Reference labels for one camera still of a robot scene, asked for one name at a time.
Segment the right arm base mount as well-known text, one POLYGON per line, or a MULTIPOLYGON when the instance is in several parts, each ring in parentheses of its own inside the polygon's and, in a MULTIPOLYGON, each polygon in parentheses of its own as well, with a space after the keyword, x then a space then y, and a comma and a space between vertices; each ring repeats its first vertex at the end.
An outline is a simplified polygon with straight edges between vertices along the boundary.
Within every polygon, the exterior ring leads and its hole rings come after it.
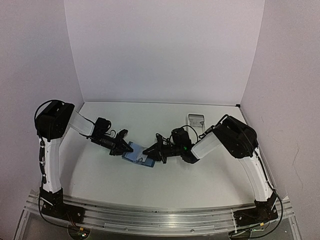
POLYGON ((248 209, 237 210, 233 217, 237 227, 259 225, 278 218, 276 197, 270 197, 267 201, 254 201, 255 206, 248 209))

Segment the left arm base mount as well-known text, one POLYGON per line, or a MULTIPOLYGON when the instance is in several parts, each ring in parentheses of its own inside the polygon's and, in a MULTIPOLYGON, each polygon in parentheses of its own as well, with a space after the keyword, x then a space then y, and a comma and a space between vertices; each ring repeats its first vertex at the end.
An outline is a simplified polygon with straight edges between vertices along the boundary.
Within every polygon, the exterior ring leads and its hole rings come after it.
POLYGON ((83 222, 85 209, 80 206, 64 203, 63 189, 55 193, 43 190, 41 191, 40 198, 43 201, 42 214, 75 224, 83 222))

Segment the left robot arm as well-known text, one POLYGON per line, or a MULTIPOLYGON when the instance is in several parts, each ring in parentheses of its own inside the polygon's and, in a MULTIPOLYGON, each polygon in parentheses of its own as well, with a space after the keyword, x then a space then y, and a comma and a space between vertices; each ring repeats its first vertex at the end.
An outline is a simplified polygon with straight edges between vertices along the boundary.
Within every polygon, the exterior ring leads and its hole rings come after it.
POLYGON ((102 117, 92 121, 75 110, 75 105, 58 99, 47 100, 35 111, 34 126, 39 139, 41 190, 48 194, 61 191, 59 153, 65 132, 72 128, 92 143, 109 150, 111 156, 132 153, 125 141, 127 129, 110 136, 112 123, 102 117))

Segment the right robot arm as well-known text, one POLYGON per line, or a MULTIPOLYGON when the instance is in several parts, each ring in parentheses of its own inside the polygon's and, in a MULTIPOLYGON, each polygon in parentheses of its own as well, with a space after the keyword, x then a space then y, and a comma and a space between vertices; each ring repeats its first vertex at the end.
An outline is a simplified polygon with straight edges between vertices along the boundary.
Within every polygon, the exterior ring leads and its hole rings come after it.
POLYGON ((183 126, 172 130, 169 138, 156 134, 156 143, 143 154, 157 162, 166 163, 169 157, 180 156, 186 163, 195 164, 218 147, 238 160, 253 189, 255 204, 274 204, 279 199, 261 161, 256 131, 231 115, 224 115, 192 143, 183 126))

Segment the silver credit card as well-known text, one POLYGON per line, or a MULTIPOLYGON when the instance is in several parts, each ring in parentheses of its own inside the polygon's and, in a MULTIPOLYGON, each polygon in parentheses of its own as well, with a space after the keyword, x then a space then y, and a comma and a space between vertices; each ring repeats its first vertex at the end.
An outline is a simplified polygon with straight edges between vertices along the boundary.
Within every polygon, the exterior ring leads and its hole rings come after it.
POLYGON ((146 148, 133 142, 131 143, 131 147, 133 148, 133 152, 129 152, 127 157, 133 162, 145 163, 148 156, 143 154, 143 151, 146 148))

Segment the blue card holder wallet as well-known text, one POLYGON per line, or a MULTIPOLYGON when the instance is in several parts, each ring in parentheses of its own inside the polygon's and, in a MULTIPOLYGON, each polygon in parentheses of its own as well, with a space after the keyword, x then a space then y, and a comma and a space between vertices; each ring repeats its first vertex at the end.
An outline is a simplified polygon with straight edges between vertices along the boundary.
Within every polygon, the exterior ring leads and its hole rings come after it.
POLYGON ((128 143, 128 145, 133 149, 133 152, 125 152, 122 154, 122 158, 145 167, 153 168, 155 165, 155 161, 151 158, 149 158, 147 155, 143 154, 143 151, 146 150, 145 147, 136 144, 132 141, 128 143))

